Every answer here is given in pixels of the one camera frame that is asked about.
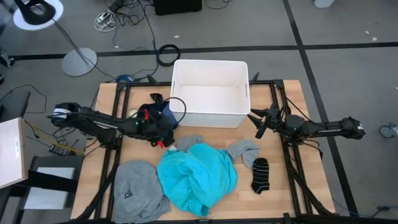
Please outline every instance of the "white plastic bin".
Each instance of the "white plastic bin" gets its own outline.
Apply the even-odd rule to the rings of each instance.
[[[178,60],[174,64],[171,96],[187,105],[182,126],[237,128],[250,112],[248,65],[217,60]],[[171,99],[178,121],[183,104]]]

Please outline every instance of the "wooden table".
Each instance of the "wooden table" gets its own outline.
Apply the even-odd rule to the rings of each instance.
[[[285,91],[290,98],[305,114],[308,115],[304,95],[298,80],[285,80]],[[116,92],[116,84],[101,84],[96,102],[96,110],[111,114]],[[130,90],[128,109],[139,108],[143,103],[151,103],[150,93],[161,93],[164,97],[170,95],[169,86],[143,86],[133,87]],[[251,107],[264,109],[272,103],[269,85],[253,85],[250,89]],[[124,93],[121,93],[118,116],[121,115]],[[299,114],[291,106],[292,114]],[[277,133],[267,130],[262,139],[256,139],[256,129],[252,122],[246,118],[239,128],[191,128],[179,127],[174,131],[175,139],[191,134],[201,134],[205,141],[214,148],[226,148],[239,139],[250,139],[260,145],[259,157],[264,157],[269,162],[270,190],[262,194],[255,194],[251,188],[252,170],[247,169],[241,158],[234,164],[238,172],[238,184],[235,191],[224,197],[217,205],[210,209],[208,219],[235,219],[235,218],[276,218],[283,213],[290,213],[294,217],[294,208],[289,190],[287,171],[280,137]],[[90,152],[97,144],[90,147]],[[156,166],[167,149],[152,147],[147,141],[124,137],[120,164],[134,159],[143,159]],[[104,149],[98,149],[87,156],[83,162],[80,180],[73,206],[72,218],[79,216],[93,199],[100,183],[101,170],[104,160]],[[307,179],[307,185],[329,211],[334,212],[328,182],[323,170],[323,165],[318,151],[309,146],[300,146],[302,164]],[[299,187],[298,196],[301,210],[305,211],[302,193]],[[104,195],[101,217],[106,216],[108,205],[108,191]],[[188,212],[181,212],[170,204],[171,212],[161,216],[160,220],[193,220],[199,219]]]

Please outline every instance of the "black ankle sock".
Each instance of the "black ankle sock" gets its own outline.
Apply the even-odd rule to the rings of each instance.
[[[269,165],[265,158],[258,158],[253,162],[253,182],[251,187],[254,192],[261,194],[263,190],[269,190]]]

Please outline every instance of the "yellow wire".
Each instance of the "yellow wire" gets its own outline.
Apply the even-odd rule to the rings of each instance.
[[[64,149],[71,150],[72,152],[75,152],[75,153],[77,153],[77,154],[84,155],[84,152],[77,151],[76,149],[73,149],[73,148],[68,147],[68,146],[63,146],[63,145],[61,145],[61,144],[58,144],[56,141],[53,141],[53,140],[47,138],[46,135],[44,135],[44,134],[41,133],[42,131],[41,131],[39,128],[36,128],[36,127],[33,126],[32,124],[30,124],[30,125],[35,129],[35,131],[37,131],[36,133],[37,133],[40,137],[42,137],[42,138],[44,138],[45,140],[47,140],[47,142],[52,143],[53,145],[56,145],[56,146],[61,147],[61,148],[64,148]]]

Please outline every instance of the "lamp base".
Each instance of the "lamp base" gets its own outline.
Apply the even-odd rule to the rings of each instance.
[[[97,55],[88,48],[80,48],[80,52],[85,56],[86,62],[80,57],[76,50],[67,53],[62,59],[62,70],[65,74],[72,77],[79,77],[89,73],[97,64]]]

